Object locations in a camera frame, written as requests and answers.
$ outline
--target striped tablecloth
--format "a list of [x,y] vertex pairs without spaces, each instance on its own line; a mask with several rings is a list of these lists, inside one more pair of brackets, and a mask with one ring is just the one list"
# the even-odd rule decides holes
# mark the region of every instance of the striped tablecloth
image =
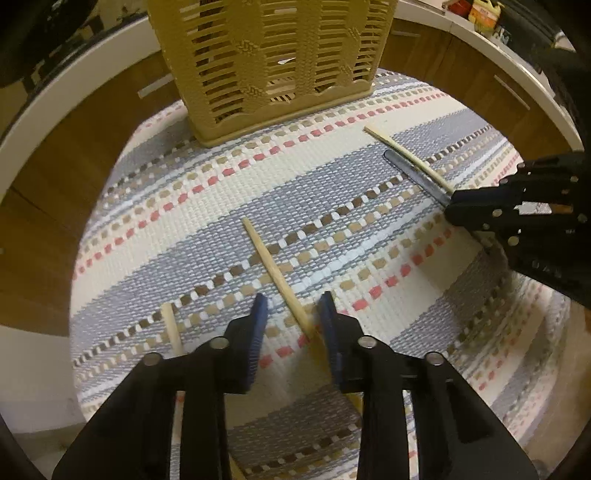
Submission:
[[[226,396],[233,457],[252,480],[355,477],[360,418],[311,361],[243,230],[248,216],[310,314],[330,289],[339,310],[397,351],[445,352],[515,438],[529,438],[556,380],[570,302],[446,223],[363,132],[374,124],[451,184],[475,188],[520,161],[495,128],[384,71],[370,98],[215,148],[196,144],[186,115],[177,102],[138,128],[80,244],[70,331],[86,418],[144,353],[172,355],[163,302],[175,304],[190,351],[260,291],[271,308],[256,381]],[[412,460],[410,409],[408,432]]]

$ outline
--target wooden stick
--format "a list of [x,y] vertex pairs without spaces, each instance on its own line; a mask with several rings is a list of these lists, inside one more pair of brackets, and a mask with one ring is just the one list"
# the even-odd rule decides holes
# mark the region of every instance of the wooden stick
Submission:
[[[176,356],[181,356],[185,354],[183,342],[181,341],[181,336],[178,332],[177,328],[177,321],[174,318],[174,310],[173,305],[171,303],[163,303],[160,306],[160,312],[162,313],[162,319],[164,320],[164,327],[166,328],[166,333],[168,333],[168,338],[170,340],[170,345],[173,347],[173,352]],[[176,400],[176,407],[174,409],[174,416],[173,416],[173,442],[180,444],[181,442],[181,428],[183,425],[183,408],[184,403],[180,401],[177,397]],[[234,480],[246,480],[244,473],[240,470],[240,467],[232,458],[232,455],[228,455],[230,459],[230,471],[232,473],[232,478]]]
[[253,245],[259,256],[261,257],[262,264],[267,269],[267,272],[273,283],[281,293],[281,296],[284,298],[285,303],[291,310],[296,322],[300,325],[300,328],[306,334],[309,340],[312,340],[316,336],[316,329],[314,328],[314,323],[310,321],[304,307],[301,306],[300,301],[297,299],[296,294],[291,289],[289,284],[286,282],[281,270],[273,260],[273,257],[269,250],[265,247],[261,237],[256,232],[255,228],[252,226],[251,221],[244,217],[242,219],[242,224],[246,229],[246,233],[251,238]]
[[444,189],[450,195],[454,192],[454,187],[449,182],[447,182],[447,180],[445,180],[441,175],[439,175],[439,173],[437,173],[435,170],[429,167],[423,160],[418,158],[413,152],[407,150],[402,145],[392,140],[388,135],[377,130],[375,127],[365,125],[363,130],[365,130],[373,137],[377,138],[381,142],[385,143],[387,146],[391,147],[392,149],[400,153],[415,167],[419,168],[424,173],[429,175],[435,183],[437,183],[442,189]]
[[[285,280],[283,273],[279,270],[279,267],[273,260],[273,256],[267,250],[265,244],[263,243],[261,237],[256,232],[252,222],[247,218],[242,218],[242,224],[246,229],[246,233],[251,238],[253,245],[255,246],[256,252],[261,257],[262,264],[264,265],[267,273],[273,280],[273,283],[281,293],[281,296],[287,303],[288,308],[291,310],[292,315],[296,319],[298,325],[300,325],[301,330],[306,334],[308,340],[310,341],[310,354],[314,358],[317,365],[320,367],[327,369],[328,367],[328,358],[326,354],[326,346],[322,342],[322,339],[319,335],[316,335],[316,329],[314,328],[314,323],[308,318],[304,307],[302,307],[300,301],[297,299],[296,294],[291,289],[290,285]],[[356,393],[349,393],[346,394],[346,397],[350,400],[353,406],[357,409],[359,413],[363,413],[363,399],[359,394]]]

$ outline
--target white wall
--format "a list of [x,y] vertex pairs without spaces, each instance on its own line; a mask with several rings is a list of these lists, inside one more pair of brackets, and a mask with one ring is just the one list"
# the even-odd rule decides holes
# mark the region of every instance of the white wall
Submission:
[[84,422],[68,338],[0,325],[0,413],[13,433]]

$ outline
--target yellow bottle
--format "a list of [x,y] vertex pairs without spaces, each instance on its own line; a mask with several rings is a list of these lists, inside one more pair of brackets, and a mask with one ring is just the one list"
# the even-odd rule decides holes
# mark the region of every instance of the yellow bottle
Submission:
[[494,32],[500,15],[501,4],[493,6],[491,0],[474,0],[468,20],[474,23],[474,30],[489,36]]

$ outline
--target kitchen counter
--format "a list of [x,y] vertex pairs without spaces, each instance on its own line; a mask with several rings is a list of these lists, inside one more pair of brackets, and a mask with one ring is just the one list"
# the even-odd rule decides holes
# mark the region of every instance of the kitchen counter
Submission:
[[[572,120],[554,101],[547,82],[505,46],[474,32],[464,18],[413,0],[400,0],[395,18],[447,31],[492,60],[540,105],[573,150],[582,143]],[[84,98],[129,66],[158,52],[160,45],[147,17],[107,36],[73,56],[63,70],[21,109],[0,144],[0,201],[33,151]]]

